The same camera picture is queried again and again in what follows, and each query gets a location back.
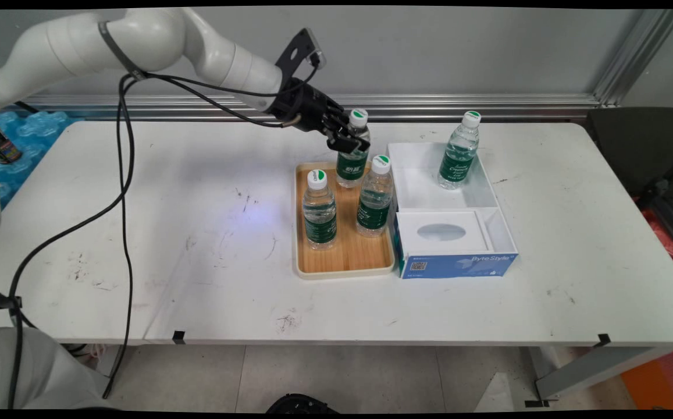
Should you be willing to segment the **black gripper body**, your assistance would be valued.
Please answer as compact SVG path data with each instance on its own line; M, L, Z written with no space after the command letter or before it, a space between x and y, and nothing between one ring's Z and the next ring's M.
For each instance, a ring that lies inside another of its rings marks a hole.
M300 116L294 127L301 131L334 131L338 127L338 104L309 83L277 96L267 113L282 123Z

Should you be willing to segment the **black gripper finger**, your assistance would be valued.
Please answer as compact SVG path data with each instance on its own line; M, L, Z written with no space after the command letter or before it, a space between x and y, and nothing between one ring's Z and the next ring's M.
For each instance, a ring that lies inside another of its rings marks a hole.
M352 154L355 150L368 151L371 141L350 133L347 128L338 128L326 130L326 145L330 150Z
M328 98L328 129L346 130L348 127L348 112L344 107L336 103L332 98Z

